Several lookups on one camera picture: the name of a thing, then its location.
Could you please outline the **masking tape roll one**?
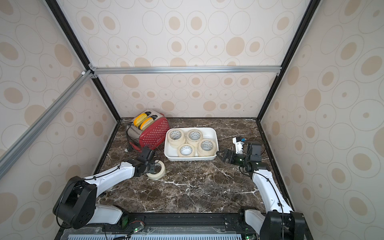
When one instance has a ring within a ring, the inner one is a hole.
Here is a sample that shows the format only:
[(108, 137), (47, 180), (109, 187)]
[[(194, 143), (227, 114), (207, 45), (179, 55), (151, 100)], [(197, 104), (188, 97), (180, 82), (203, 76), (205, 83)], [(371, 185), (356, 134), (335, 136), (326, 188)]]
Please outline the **masking tape roll one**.
[(187, 142), (185, 133), (181, 129), (170, 129), (167, 132), (167, 141), (175, 149)]

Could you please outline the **white plastic storage box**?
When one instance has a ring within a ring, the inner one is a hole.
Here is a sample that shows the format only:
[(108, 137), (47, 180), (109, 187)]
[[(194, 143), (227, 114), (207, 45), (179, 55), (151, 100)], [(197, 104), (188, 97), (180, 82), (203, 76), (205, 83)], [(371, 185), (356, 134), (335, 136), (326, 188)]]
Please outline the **white plastic storage box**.
[[(212, 128), (179, 128), (179, 129), (183, 130), (183, 132), (185, 133), (185, 136), (189, 130), (192, 130), (192, 129), (200, 130), (204, 135), (203, 139), (213, 140), (216, 143), (217, 151), (219, 150), (217, 133), (214, 129), (212, 129)], [(172, 148), (169, 145), (169, 143), (167, 141), (167, 137), (166, 137), (164, 154), (168, 158), (168, 160), (170, 160), (170, 161), (210, 161), (216, 157), (216, 154), (214, 156), (210, 156), (210, 157), (199, 157), (198, 152), (197, 152), (197, 148), (195, 148), (195, 153), (196, 153), (195, 157), (193, 157), (193, 158), (181, 158), (181, 157), (178, 157), (177, 150), (178, 149)]]

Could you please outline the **masking tape roll three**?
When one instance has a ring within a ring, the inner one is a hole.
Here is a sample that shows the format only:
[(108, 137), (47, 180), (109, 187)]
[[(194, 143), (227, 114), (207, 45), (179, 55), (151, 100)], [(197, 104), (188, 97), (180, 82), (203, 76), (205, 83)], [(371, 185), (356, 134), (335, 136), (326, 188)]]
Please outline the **masking tape roll three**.
[(191, 144), (184, 143), (178, 147), (178, 157), (181, 158), (193, 158), (195, 157), (195, 147)]

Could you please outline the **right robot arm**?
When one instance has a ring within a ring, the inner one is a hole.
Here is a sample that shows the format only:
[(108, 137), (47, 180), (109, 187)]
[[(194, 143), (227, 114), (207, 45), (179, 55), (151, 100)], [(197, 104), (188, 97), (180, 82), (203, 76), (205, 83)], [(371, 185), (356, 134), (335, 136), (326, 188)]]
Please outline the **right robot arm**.
[(239, 167), (242, 174), (249, 176), (259, 191), (266, 214), (259, 210), (244, 211), (245, 223), (251, 226), (261, 240), (303, 240), (306, 221), (304, 215), (294, 210), (284, 200), (268, 165), (262, 162), (261, 151), (251, 150), (236, 153), (232, 150), (217, 152), (224, 163)]

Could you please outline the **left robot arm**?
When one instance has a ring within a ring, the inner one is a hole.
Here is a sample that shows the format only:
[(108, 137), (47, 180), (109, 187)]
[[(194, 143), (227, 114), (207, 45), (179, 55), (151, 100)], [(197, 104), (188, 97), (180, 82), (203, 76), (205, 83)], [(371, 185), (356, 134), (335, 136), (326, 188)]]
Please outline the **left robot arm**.
[(97, 198), (131, 178), (146, 175), (158, 180), (164, 176), (165, 170), (164, 163), (155, 160), (155, 151), (145, 147), (135, 159), (121, 162), (104, 172), (86, 178), (70, 178), (53, 208), (53, 214), (73, 229), (105, 224), (126, 230), (130, 224), (128, 213), (120, 207), (97, 204)]

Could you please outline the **masking tape roll four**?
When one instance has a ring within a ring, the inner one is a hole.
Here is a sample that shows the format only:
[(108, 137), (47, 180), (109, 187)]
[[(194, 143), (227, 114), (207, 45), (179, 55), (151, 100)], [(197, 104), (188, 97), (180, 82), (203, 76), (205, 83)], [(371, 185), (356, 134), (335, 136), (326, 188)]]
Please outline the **masking tape roll four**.
[(210, 139), (202, 139), (198, 143), (197, 152), (199, 157), (210, 157), (216, 154), (216, 143)]

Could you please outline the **masking tape roll five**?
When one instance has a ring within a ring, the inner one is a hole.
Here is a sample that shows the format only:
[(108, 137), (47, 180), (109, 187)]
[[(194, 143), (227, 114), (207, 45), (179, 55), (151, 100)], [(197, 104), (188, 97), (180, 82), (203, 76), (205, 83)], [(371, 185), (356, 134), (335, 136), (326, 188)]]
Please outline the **masking tape roll five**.
[(166, 167), (162, 161), (157, 161), (151, 165), (150, 173), (147, 176), (151, 180), (159, 180), (166, 174)]

